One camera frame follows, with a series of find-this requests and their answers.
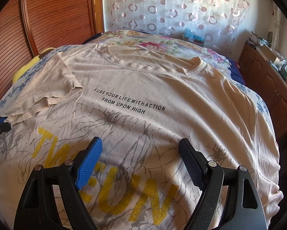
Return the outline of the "beige printed t-shirt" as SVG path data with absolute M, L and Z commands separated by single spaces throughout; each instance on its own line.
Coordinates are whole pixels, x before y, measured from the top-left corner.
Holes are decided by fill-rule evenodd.
M 63 164 L 99 137 L 81 191 L 99 229 L 182 229 L 200 190 L 178 152 L 187 138 L 222 167 L 245 165 L 266 221 L 276 215 L 279 149 L 262 109 L 201 58 L 88 44 L 36 65 L 0 112 L 0 218 L 9 227 L 32 169 Z

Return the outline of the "blue floral white bedsheet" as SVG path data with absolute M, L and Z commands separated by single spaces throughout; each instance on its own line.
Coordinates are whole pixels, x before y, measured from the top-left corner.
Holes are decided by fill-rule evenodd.
M 53 56 L 55 56 L 57 53 L 63 53 L 66 51 L 69 51 L 73 48 L 79 48 L 80 45 L 63 45 L 60 46 L 50 53 L 48 53 L 46 56 L 44 56 L 42 59 L 40 59 L 34 66 L 32 66 L 28 71 L 26 71 L 18 81 L 14 85 L 7 90 L 7 92 L 4 94 L 2 99 L 0 99 L 0 116 L 11 106 L 11 104 L 15 101 L 15 99 L 18 97 L 20 92 L 23 90 L 25 85 L 28 81 L 31 80 L 31 78 L 34 76 L 35 73 L 37 73 L 40 68 L 42 68 L 48 60 L 50 60 Z M 143 47 L 136 47 L 142 51 L 150 51 Z M 263 117 L 265 118 L 267 124 L 269 125 L 272 132 L 274 131 L 272 119 L 269 113 L 269 110 L 267 108 L 266 103 L 263 101 L 263 99 L 253 90 L 250 88 L 238 83 L 237 81 L 234 81 L 231 77 L 226 77 L 233 85 L 235 85 L 237 88 L 239 88 L 243 93 L 245 93 L 256 105 L 257 109 L 262 113 Z

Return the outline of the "yellow plush toy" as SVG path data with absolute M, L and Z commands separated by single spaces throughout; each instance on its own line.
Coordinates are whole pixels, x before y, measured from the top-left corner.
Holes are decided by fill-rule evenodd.
M 23 65 L 13 76 L 12 78 L 12 84 L 14 85 L 18 79 L 26 72 L 28 69 L 30 69 L 32 66 L 34 66 L 40 59 L 42 59 L 44 56 L 46 56 L 48 53 L 53 51 L 55 48 L 49 47 L 44 49 L 39 55 L 35 56 L 30 62 Z

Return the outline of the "wooden slatted headboard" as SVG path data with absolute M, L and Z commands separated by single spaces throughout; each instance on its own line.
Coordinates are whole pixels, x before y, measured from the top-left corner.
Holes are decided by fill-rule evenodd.
M 0 11 L 0 99 L 17 70 L 48 47 L 104 31 L 103 0 L 7 0 Z

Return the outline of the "dark blue blanket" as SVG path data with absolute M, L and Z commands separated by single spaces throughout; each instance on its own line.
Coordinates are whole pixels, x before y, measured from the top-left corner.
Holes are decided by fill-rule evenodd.
M 238 83 L 242 85 L 246 85 L 244 79 L 242 78 L 242 75 L 240 73 L 240 70 L 238 68 L 238 65 L 235 61 L 228 59 L 230 66 L 228 67 L 229 71 L 231 72 L 230 76 L 234 81 L 237 81 Z

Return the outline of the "wooden cabinet row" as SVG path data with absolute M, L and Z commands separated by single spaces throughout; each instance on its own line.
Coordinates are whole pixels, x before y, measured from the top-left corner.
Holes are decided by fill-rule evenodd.
M 238 65 L 246 86 L 265 101 L 276 137 L 281 138 L 287 134 L 287 84 L 247 42 L 243 46 Z

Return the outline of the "cardboard box on cabinet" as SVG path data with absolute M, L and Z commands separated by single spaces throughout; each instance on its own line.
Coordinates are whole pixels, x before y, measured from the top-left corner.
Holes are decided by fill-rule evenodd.
M 277 56 L 267 45 L 263 45 L 260 50 L 268 61 L 271 61 L 272 63 L 275 62 Z

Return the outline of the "pink floral quilt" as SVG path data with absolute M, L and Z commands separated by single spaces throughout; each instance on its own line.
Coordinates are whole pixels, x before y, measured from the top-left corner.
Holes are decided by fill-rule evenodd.
M 162 52 L 178 58 L 193 59 L 200 57 L 226 77 L 231 77 L 231 63 L 215 51 L 197 46 L 180 39 L 146 34 L 132 30 L 115 30 L 98 33 L 85 41 L 88 43 L 115 43 L 120 46 L 143 47 L 150 51 Z

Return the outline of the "blue tissue box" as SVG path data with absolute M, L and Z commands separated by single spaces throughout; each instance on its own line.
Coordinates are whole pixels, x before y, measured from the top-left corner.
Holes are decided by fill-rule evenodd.
M 190 28 L 186 28 L 183 34 L 183 40 L 196 44 L 203 47 L 205 39 L 201 36 L 196 35 Z

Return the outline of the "circle patterned sheer curtain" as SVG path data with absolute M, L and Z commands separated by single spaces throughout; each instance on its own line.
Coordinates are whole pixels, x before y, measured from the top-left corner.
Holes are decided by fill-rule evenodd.
M 249 0 L 103 0 L 109 29 L 180 37 L 186 30 L 209 47 L 228 47 L 249 9 Z

